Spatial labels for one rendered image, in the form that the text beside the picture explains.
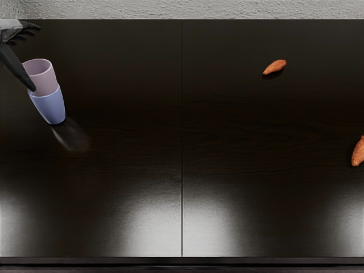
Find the mauve plastic cup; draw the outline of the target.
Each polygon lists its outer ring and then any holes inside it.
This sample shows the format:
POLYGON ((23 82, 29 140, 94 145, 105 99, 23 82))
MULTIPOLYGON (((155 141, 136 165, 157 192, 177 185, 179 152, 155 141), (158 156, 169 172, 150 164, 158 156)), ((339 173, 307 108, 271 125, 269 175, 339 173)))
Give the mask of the mauve plastic cup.
POLYGON ((47 96, 58 89, 58 83, 52 63, 47 59, 25 61, 23 66, 35 85, 34 96, 47 96))

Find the periwinkle blue plastic cup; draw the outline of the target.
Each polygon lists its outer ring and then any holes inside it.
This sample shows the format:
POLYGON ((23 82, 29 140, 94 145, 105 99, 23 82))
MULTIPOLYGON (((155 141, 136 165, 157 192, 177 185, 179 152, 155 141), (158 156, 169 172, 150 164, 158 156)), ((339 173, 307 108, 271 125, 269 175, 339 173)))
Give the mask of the periwinkle blue plastic cup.
POLYGON ((35 96, 34 92, 30 90, 27 93, 39 114, 48 124, 56 125, 65 120, 65 105, 60 85, 57 85, 57 89, 53 93, 45 96, 35 96))

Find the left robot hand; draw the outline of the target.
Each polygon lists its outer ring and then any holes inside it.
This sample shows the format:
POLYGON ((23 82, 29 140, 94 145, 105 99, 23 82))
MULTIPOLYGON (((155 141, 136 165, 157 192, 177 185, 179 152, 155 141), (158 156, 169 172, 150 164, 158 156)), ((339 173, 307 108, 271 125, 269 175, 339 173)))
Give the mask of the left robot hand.
POLYGON ((35 84, 11 46, 16 46, 18 40, 25 41, 26 35, 34 36, 34 31, 40 30, 40 26, 28 21, 0 18, 0 61, 32 92, 36 91, 35 84))

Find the orange sweet potato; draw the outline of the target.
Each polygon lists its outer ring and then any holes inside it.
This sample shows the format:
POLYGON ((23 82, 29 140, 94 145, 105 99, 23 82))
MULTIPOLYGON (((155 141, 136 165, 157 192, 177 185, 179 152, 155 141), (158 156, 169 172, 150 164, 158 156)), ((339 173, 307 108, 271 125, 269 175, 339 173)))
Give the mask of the orange sweet potato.
POLYGON ((263 75, 269 75, 274 72, 281 71, 287 65, 286 60, 276 60, 272 62, 264 71, 263 75))
POLYGON ((351 156, 351 165, 356 167, 364 162, 364 135, 361 136, 360 140, 355 145, 351 156))

